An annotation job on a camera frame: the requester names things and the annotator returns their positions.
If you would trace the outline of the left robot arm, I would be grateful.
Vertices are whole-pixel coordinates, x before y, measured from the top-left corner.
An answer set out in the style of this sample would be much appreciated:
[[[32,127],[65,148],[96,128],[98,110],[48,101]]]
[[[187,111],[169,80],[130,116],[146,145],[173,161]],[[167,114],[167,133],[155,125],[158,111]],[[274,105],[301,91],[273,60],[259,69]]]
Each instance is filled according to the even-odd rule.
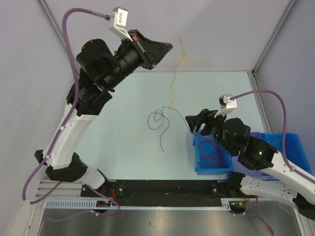
[[[66,97],[66,106],[54,138],[44,150],[34,154],[47,166],[50,180],[81,183],[91,187],[97,196],[108,193],[105,175],[86,164],[75,152],[83,134],[104,105],[112,99],[115,87],[137,68],[151,70],[170,52],[173,45],[144,37],[140,31],[128,31],[131,39],[123,39],[111,53],[102,39],[88,41],[76,60],[81,66],[79,79]]]

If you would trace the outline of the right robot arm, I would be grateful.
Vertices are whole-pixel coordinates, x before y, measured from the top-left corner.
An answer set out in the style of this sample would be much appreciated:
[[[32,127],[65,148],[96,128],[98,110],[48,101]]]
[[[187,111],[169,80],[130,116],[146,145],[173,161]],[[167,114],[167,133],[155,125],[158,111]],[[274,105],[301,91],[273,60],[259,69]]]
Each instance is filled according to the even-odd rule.
[[[229,178],[227,192],[232,197],[241,194],[262,196],[287,204],[303,215],[315,218],[315,177],[285,158],[266,141],[250,135],[250,127],[239,118],[227,119],[218,110],[203,109],[199,114],[186,116],[191,133],[212,135],[231,156],[249,170],[262,171],[282,184],[259,181],[242,173]]]

